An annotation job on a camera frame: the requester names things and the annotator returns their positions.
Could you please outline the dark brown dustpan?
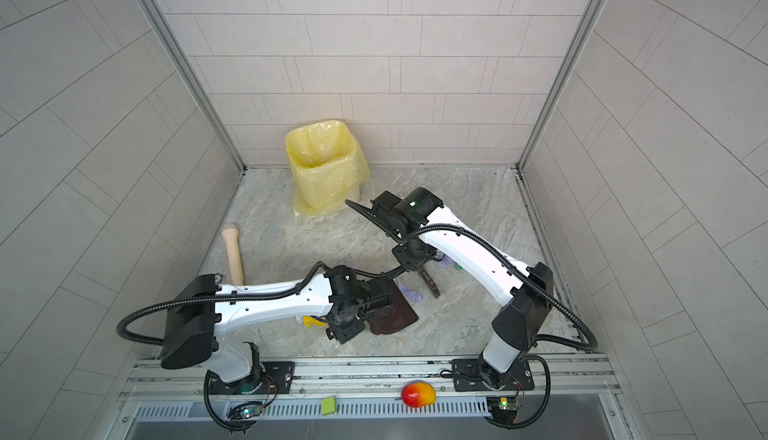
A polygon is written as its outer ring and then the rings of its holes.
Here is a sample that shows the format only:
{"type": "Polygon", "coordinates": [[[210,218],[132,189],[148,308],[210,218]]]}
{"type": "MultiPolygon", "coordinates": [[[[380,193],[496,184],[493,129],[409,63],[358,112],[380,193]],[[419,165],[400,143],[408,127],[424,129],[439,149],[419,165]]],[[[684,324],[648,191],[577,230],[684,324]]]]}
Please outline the dark brown dustpan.
{"type": "Polygon", "coordinates": [[[391,303],[374,311],[367,322],[374,335],[391,335],[404,330],[419,319],[400,288],[393,280],[387,282],[391,303]]]}

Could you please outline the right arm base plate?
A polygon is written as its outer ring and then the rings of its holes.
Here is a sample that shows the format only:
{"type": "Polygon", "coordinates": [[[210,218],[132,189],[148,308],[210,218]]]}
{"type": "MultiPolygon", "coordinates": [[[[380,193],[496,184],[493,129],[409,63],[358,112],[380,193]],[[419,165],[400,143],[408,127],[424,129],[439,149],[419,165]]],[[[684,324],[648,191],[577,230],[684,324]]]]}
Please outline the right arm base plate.
{"type": "Polygon", "coordinates": [[[498,372],[482,358],[451,362],[449,370],[458,392],[470,391],[532,391],[535,384],[529,362],[515,360],[508,370],[498,372]]]}

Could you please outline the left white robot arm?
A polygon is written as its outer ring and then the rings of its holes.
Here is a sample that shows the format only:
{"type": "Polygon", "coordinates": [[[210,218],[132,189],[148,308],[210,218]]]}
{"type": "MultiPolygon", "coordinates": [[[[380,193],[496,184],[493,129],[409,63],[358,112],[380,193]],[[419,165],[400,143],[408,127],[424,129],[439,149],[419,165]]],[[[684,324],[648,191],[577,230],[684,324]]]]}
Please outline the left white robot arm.
{"type": "Polygon", "coordinates": [[[175,299],[144,307],[118,322],[123,339],[161,348],[166,370],[202,366],[232,384],[256,376],[258,348],[232,333],[290,317],[316,317],[332,340],[345,343],[365,330],[373,312],[392,303],[390,283],[398,267],[379,275],[319,261],[305,278],[259,286],[238,286],[206,274],[175,299]]]}

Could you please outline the yellow bagged trash bin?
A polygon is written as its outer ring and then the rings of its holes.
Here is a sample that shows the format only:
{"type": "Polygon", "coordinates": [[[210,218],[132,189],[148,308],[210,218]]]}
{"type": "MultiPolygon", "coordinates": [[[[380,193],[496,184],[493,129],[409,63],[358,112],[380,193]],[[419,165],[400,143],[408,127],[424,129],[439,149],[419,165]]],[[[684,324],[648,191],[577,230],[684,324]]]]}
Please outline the yellow bagged trash bin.
{"type": "Polygon", "coordinates": [[[302,216],[324,216],[358,201],[371,177],[362,147],[347,124],[322,120],[291,130],[285,151],[294,181],[293,208],[302,216]]]}

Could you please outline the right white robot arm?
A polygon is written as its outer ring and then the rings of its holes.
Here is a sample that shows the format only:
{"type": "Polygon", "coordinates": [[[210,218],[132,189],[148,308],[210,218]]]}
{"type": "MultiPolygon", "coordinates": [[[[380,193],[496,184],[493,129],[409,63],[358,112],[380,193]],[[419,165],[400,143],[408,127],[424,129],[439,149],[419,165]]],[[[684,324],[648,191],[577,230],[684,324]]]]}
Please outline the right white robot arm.
{"type": "Polygon", "coordinates": [[[553,272],[548,266],[541,262],[530,266],[505,254],[466,226],[428,189],[415,188],[405,197],[386,191],[369,207],[349,199],[345,204],[397,243],[393,254],[405,270],[413,271],[441,252],[479,281],[501,306],[475,375],[488,387],[504,386],[512,367],[540,342],[585,352],[597,350],[593,332],[554,296],[553,272]],[[552,309],[568,319],[584,340],[541,334],[539,329],[552,309]]]}

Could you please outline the brown hand brush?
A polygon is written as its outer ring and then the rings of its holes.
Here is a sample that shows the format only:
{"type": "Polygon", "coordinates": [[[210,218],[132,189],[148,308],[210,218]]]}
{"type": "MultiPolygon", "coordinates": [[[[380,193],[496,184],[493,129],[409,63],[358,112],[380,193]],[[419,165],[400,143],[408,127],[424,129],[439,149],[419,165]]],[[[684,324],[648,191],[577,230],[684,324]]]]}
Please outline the brown hand brush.
{"type": "Polygon", "coordinates": [[[432,295],[433,295],[435,298],[439,298],[439,297],[440,297],[440,295],[441,295],[441,292],[440,292],[440,290],[439,290],[439,288],[438,288],[438,286],[437,286],[437,284],[436,284],[435,280],[434,280],[434,279],[433,279],[433,277],[432,277],[432,276],[429,274],[429,272],[428,272],[428,271],[427,271],[425,268],[421,268],[421,269],[419,269],[419,270],[418,270],[418,273],[419,273],[420,277],[422,278],[422,280],[423,280],[423,281],[426,283],[426,285],[428,286],[428,288],[429,288],[429,290],[430,290],[431,294],[432,294],[432,295]]]}

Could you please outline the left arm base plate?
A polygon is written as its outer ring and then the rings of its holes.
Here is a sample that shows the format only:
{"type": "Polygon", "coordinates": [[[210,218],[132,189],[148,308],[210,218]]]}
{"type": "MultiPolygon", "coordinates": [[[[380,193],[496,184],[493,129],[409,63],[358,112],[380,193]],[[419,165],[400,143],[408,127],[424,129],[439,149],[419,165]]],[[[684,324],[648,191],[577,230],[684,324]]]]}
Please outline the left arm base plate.
{"type": "Polygon", "coordinates": [[[255,365],[249,375],[232,383],[225,383],[214,374],[210,381],[204,383],[204,387],[212,395],[288,394],[294,369],[294,362],[267,361],[255,365]]]}

